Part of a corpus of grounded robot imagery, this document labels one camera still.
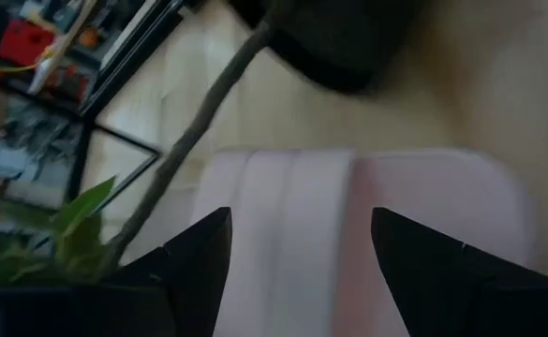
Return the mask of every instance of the pink cushion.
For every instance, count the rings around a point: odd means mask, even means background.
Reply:
[[[215,336],[326,336],[352,151],[219,154],[195,216],[232,208],[230,272]]]
[[[348,193],[333,336],[408,336],[371,242],[377,206],[531,265],[533,232],[525,198],[496,163],[458,151],[361,157]]]
[[[371,242],[373,207],[529,266],[525,205],[505,172],[476,154],[218,154],[193,213],[194,222],[232,208],[215,336],[407,336]]]

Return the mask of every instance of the plant stem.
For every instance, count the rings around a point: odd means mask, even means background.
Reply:
[[[176,172],[182,166],[190,151],[205,132],[209,130],[215,113],[228,92],[243,76],[244,71],[255,55],[267,46],[275,30],[275,26],[262,21],[209,89],[194,120],[182,137],[173,144],[165,161],[157,169],[154,179],[142,197],[141,203],[124,223],[120,233],[110,240],[107,254],[103,259],[102,270],[104,272],[113,271],[117,268],[117,264],[127,246],[139,233],[155,209],[157,202],[167,191]]]

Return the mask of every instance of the wooden floor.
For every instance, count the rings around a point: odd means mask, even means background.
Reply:
[[[246,31],[220,0],[186,19],[100,115],[167,149],[181,135]],[[388,88],[350,98],[303,79],[269,51],[230,93],[215,126],[170,188],[197,182],[224,148],[353,147],[361,152],[463,146],[506,164],[530,195],[539,269],[548,272],[548,0],[445,0],[396,59]],[[85,184],[142,160],[93,139]],[[107,212],[127,218],[151,174]]]

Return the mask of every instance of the red object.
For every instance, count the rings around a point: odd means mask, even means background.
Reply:
[[[81,103],[88,88],[88,77],[79,74],[76,66],[58,67],[47,79],[46,89],[55,95]]]
[[[31,66],[53,39],[52,32],[24,20],[12,19],[1,39],[0,57],[18,66]]]

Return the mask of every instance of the yellow cable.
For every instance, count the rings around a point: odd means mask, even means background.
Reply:
[[[31,65],[31,66],[19,66],[19,67],[9,67],[9,66],[0,66],[0,72],[3,73],[9,73],[9,72],[21,72],[26,71],[30,69],[34,69],[38,66],[38,64]]]
[[[52,46],[49,46],[45,48],[45,50],[40,54],[40,61],[36,64],[33,64],[31,66],[17,66],[17,67],[11,67],[11,66],[0,66],[0,72],[1,73],[13,73],[13,72],[21,72],[26,70],[31,70],[36,68],[38,65],[40,65],[40,62],[50,58],[53,55],[54,50],[52,49]]]

